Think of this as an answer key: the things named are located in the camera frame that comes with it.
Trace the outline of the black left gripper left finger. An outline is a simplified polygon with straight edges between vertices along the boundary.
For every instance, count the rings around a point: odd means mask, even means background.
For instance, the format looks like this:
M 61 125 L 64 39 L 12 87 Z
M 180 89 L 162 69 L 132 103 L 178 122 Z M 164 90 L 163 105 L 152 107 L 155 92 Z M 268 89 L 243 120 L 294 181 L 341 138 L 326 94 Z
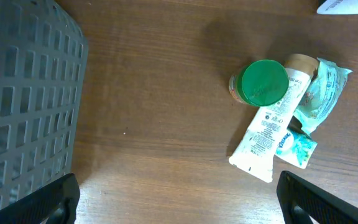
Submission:
M 0 224 L 74 223 L 80 188 L 73 173 L 0 210 Z

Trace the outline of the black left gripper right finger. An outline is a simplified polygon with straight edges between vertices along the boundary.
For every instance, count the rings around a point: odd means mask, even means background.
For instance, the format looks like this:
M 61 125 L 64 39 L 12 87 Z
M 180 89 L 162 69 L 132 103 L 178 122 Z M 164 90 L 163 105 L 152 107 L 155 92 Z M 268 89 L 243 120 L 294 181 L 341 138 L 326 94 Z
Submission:
M 277 197 L 285 223 L 357 223 L 358 208 L 335 195 L 283 171 Z

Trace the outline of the green white pocket tissue pack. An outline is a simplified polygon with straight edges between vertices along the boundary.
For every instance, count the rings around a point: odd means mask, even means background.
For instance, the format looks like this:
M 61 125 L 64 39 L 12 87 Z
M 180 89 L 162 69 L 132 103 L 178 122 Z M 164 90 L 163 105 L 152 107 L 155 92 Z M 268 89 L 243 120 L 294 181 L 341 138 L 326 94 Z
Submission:
M 317 145 L 308 136 L 287 129 L 275 155 L 293 166 L 305 169 Z

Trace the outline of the white tube package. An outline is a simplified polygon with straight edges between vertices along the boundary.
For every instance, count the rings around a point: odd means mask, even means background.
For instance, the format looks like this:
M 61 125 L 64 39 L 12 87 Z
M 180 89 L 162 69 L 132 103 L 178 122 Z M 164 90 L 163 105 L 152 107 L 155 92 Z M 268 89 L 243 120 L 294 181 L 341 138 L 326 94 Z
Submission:
M 258 107 L 229 163 L 263 180 L 272 181 L 273 157 L 287 132 L 293 112 L 307 90 L 319 62 L 307 55 L 292 54 L 284 64 L 289 87 L 284 97 L 270 106 Z

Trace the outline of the teal pouch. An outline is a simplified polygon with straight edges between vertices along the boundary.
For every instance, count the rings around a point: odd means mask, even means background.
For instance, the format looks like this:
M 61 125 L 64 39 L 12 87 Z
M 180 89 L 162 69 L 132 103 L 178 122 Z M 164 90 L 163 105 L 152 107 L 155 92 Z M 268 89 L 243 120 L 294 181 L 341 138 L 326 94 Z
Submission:
M 317 76 L 294 112 L 294 117 L 301 123 L 301 130 L 306 134 L 314 132 L 332 112 L 352 72 L 323 58 L 318 60 Z

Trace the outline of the green lid jar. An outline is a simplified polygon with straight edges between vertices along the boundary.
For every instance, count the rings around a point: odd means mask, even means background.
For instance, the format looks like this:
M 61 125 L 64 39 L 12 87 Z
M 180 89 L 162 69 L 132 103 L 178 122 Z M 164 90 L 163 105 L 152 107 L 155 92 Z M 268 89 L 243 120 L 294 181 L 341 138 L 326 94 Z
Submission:
M 289 87 L 287 72 L 275 60 L 258 60 L 235 72 L 228 89 L 238 102 L 256 107 L 280 101 Z

